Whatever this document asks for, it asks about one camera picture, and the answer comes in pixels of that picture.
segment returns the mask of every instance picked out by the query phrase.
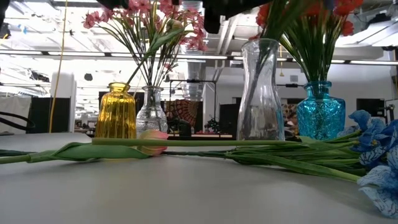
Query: white wall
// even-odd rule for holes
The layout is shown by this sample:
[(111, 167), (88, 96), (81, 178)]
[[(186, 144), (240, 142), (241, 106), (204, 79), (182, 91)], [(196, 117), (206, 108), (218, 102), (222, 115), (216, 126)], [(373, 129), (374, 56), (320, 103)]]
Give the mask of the white wall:
[[(389, 60), (387, 52), (379, 60)], [(276, 72), (277, 84), (284, 85), (290, 83), (290, 75), (299, 75), (298, 84), (305, 84), (307, 81), (304, 74), (299, 69), (283, 69), (284, 77), (280, 76), (280, 69)], [(231, 85), (219, 83), (217, 86), (217, 117), (220, 104), (233, 103), (233, 97), (241, 97), (243, 94), (243, 76), (237, 76), (236, 73), (243, 74), (243, 69), (229, 68), (227, 73), (222, 73), (220, 79), (228, 80), (229, 77), (241, 77), (239, 81)], [(330, 90), (331, 96), (342, 98), (346, 101), (346, 126), (354, 125), (355, 122), (348, 118), (356, 110), (357, 98), (380, 98), (391, 100), (394, 97), (395, 90), (391, 82), (391, 67), (372, 66), (372, 65), (332, 65), (328, 74), (328, 80), (332, 82)], [(306, 92), (302, 87), (286, 88), (279, 87), (278, 94), (280, 98), (306, 98)], [(204, 108), (204, 120), (209, 120), (209, 114), (213, 114), (213, 101), (206, 102)]]

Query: yellow glass vase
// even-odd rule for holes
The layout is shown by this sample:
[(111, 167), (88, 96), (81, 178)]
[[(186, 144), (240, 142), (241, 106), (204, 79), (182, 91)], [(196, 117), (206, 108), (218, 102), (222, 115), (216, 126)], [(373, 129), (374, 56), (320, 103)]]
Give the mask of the yellow glass vase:
[(109, 88), (111, 92), (102, 97), (95, 137), (135, 139), (136, 101), (127, 93), (130, 86), (110, 83)]

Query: white table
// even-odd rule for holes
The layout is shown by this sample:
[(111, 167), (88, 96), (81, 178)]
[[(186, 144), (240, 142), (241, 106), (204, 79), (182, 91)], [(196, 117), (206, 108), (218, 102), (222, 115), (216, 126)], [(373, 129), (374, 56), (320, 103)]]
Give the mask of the white table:
[[(90, 141), (4, 136), (0, 148), (38, 151), (73, 140)], [(397, 223), (355, 183), (199, 157), (0, 165), (0, 199), (1, 224)]]

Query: vase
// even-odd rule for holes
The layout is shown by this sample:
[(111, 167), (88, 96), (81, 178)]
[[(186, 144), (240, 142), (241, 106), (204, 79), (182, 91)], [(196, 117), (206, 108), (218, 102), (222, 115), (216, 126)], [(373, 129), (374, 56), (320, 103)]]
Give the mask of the vase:
[(110, 83), (110, 93), (101, 100), (96, 138), (136, 138), (136, 101), (125, 83)]
[(160, 92), (163, 88), (145, 86), (144, 106), (137, 114), (137, 135), (146, 130), (153, 129), (163, 133), (167, 132), (166, 114), (160, 106)]
[(285, 140), (282, 107), (275, 84), (278, 42), (250, 40), (242, 47), (244, 90), (237, 140)]
[(344, 130), (346, 103), (329, 95), (331, 82), (309, 82), (304, 88), (307, 99), (297, 105), (298, 130), (301, 136), (317, 140), (337, 137)]

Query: blue glass vase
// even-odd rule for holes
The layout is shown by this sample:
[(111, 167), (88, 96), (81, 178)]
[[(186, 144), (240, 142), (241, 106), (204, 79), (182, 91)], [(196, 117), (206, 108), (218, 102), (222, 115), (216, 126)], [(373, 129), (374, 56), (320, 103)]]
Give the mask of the blue glass vase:
[(308, 98), (297, 105), (298, 130), (301, 136), (317, 140), (337, 137), (344, 130), (346, 103), (329, 96), (331, 82), (309, 82), (304, 88)]

